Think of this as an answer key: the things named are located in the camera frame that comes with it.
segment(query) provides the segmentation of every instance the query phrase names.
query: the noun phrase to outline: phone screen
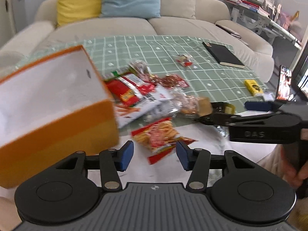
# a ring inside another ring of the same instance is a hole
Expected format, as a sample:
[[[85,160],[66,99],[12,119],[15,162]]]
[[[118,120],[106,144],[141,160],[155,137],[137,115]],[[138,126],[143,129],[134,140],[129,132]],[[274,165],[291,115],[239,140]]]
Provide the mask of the phone screen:
[[[288,101],[290,99],[291,81],[292,71],[285,66],[280,66],[280,77],[276,94],[277,100]]]

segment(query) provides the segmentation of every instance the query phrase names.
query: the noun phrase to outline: person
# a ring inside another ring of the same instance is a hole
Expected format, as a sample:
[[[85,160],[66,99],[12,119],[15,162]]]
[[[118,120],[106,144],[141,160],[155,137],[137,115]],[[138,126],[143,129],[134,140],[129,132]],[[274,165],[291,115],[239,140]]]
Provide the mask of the person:
[[[297,172],[286,158],[282,145],[277,145],[273,152],[260,160],[258,164],[284,179],[294,189],[300,187],[308,178],[308,162]],[[287,222],[300,231],[308,231],[308,197],[296,200]]]

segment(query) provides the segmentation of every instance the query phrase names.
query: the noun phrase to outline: open cardboard box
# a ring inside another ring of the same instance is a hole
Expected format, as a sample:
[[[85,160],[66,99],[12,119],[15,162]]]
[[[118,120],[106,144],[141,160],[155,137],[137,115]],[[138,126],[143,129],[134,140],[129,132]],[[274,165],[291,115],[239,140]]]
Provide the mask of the open cardboard box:
[[[0,81],[0,186],[10,188],[75,151],[95,155],[119,135],[113,97],[76,46]]]

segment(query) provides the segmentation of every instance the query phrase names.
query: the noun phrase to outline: sofa backrest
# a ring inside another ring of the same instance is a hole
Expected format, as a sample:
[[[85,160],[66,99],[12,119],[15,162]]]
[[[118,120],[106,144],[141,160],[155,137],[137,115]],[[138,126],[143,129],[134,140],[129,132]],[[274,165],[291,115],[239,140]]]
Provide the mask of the sofa backrest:
[[[197,20],[211,23],[220,20],[230,20],[227,5],[218,0],[196,0],[195,16]],[[45,0],[42,2],[34,20],[51,21],[57,24],[57,0]]]

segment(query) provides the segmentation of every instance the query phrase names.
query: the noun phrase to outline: sofa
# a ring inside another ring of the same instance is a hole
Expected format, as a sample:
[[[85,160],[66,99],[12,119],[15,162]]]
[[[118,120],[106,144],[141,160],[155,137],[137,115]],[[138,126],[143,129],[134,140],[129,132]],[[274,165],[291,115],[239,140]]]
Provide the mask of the sofa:
[[[0,49],[0,72],[14,66],[33,52],[55,44],[114,35],[180,35],[200,37],[230,44],[235,55],[268,82],[273,69],[272,46],[251,30],[230,20],[227,6],[218,0],[196,0],[196,19],[179,17],[93,18],[57,28],[57,0],[45,0],[34,23],[15,35]],[[238,32],[242,40],[215,26],[223,25]]]

